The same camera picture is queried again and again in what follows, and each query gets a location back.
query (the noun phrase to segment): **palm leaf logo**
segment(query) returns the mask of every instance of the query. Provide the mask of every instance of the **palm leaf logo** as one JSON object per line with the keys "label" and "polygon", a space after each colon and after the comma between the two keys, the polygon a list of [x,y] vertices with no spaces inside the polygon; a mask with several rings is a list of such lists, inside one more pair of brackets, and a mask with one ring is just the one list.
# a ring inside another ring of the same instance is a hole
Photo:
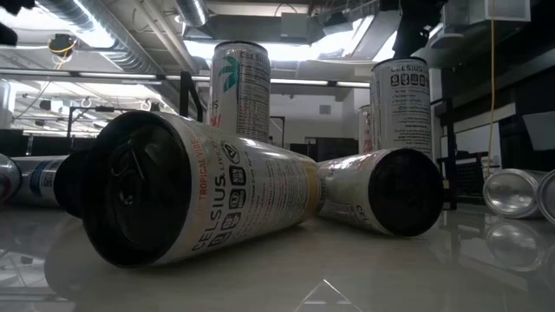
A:
{"label": "palm leaf logo", "polygon": [[240,64],[231,56],[224,56],[224,60],[226,60],[230,65],[224,66],[218,73],[218,77],[225,74],[230,74],[227,76],[227,79],[224,82],[224,92],[232,88],[235,84],[238,83],[239,78],[239,70]]}

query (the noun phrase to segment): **celsius logo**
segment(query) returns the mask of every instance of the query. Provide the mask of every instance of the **celsius logo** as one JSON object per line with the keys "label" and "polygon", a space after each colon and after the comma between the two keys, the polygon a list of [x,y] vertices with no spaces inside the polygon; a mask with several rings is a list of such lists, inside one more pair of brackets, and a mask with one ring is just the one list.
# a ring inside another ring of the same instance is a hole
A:
{"label": "celsius logo", "polygon": [[224,150],[225,156],[231,161],[233,164],[238,164],[241,158],[239,157],[239,151],[235,146],[233,146],[230,142],[222,140],[220,145]]}
{"label": "celsius logo", "polygon": [[224,66],[218,73],[218,77],[224,74],[230,74],[224,82],[224,92],[235,86],[239,79],[239,70],[241,69],[239,62],[231,56],[224,56],[224,60],[229,65]]}

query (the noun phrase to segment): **ductwork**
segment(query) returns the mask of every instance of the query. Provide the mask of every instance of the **ductwork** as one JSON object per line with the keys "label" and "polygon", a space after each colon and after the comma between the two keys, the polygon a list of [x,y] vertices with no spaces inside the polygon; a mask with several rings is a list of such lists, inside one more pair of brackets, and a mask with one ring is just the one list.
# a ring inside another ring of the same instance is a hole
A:
{"label": "ductwork", "polygon": [[208,21],[209,12],[204,0],[175,0],[175,7],[187,26],[196,28]]}
{"label": "ductwork", "polygon": [[[68,23],[75,35],[94,48],[126,52],[102,53],[113,64],[129,73],[161,74],[161,68],[128,33],[108,8],[98,0],[40,0],[38,6],[48,14]],[[177,107],[179,91],[169,82],[149,86]]]}

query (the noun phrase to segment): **celsius can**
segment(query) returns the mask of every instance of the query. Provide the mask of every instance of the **celsius can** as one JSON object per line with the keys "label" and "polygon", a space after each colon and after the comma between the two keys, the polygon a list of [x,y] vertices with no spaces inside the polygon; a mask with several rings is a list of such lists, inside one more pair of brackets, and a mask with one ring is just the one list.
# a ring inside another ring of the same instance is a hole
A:
{"label": "celsius can", "polygon": [[0,204],[19,189],[21,172],[10,157],[0,154]]}
{"label": "celsius can", "polygon": [[555,170],[541,179],[536,195],[539,209],[549,222],[555,224]]}
{"label": "celsius can", "polygon": [[12,205],[61,206],[78,216],[80,167],[86,152],[70,156],[17,157],[13,160],[22,172],[22,185],[8,201]]}
{"label": "celsius can", "polygon": [[388,149],[319,163],[320,216],[393,236],[429,230],[443,206],[441,175],[413,149]]}
{"label": "celsius can", "polygon": [[370,105],[361,106],[358,111],[358,153],[372,152],[370,121],[372,120]]}
{"label": "celsius can", "polygon": [[82,219],[124,268],[192,257],[316,214],[317,164],[174,114],[112,120],[88,156]]}
{"label": "celsius can", "polygon": [[506,218],[538,218],[536,189],[545,172],[503,169],[490,175],[484,183],[486,205]]}
{"label": "celsius can", "polygon": [[416,57],[390,59],[372,68],[372,151],[407,147],[432,158],[428,75],[426,62]]}
{"label": "celsius can", "polygon": [[212,58],[211,103],[213,127],[267,142],[270,124],[270,59],[252,42],[222,42]]}

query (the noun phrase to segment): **glossy white floor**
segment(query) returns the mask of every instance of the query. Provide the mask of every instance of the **glossy white floor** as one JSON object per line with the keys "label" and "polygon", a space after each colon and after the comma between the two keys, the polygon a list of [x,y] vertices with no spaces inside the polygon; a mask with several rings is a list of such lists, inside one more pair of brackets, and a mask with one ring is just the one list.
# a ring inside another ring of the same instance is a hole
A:
{"label": "glossy white floor", "polygon": [[553,311],[555,226],[478,207],[412,239],[319,219],[122,270],[61,211],[0,210],[0,311]]}

